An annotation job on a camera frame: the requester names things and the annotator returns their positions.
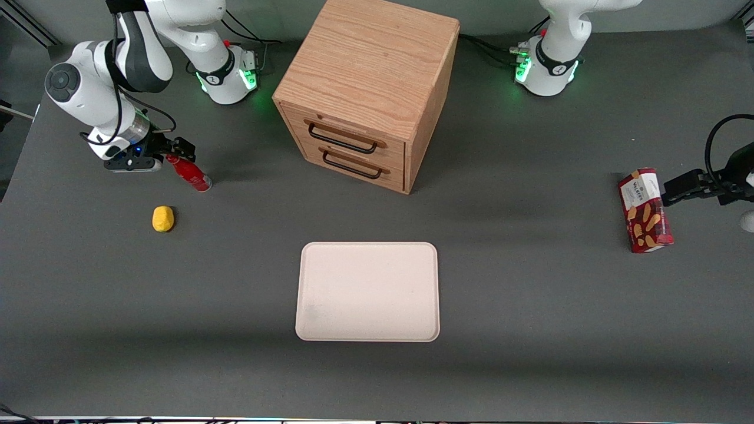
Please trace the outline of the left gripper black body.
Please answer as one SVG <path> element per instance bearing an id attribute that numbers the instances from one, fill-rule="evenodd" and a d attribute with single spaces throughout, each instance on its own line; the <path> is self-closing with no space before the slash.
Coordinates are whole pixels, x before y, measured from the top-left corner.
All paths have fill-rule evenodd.
<path id="1" fill-rule="evenodd" d="M 727 162 L 730 189 L 743 200 L 753 202 L 753 145 L 736 150 Z"/>

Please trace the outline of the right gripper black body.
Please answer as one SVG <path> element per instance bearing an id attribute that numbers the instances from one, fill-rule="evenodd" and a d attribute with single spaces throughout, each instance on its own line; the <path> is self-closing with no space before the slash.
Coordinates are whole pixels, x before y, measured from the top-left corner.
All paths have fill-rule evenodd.
<path id="1" fill-rule="evenodd" d="M 154 158 L 157 155 L 171 153 L 171 141 L 164 134 L 149 134 L 140 142 L 132 143 L 121 151 L 121 158 L 133 159 L 139 157 Z"/>

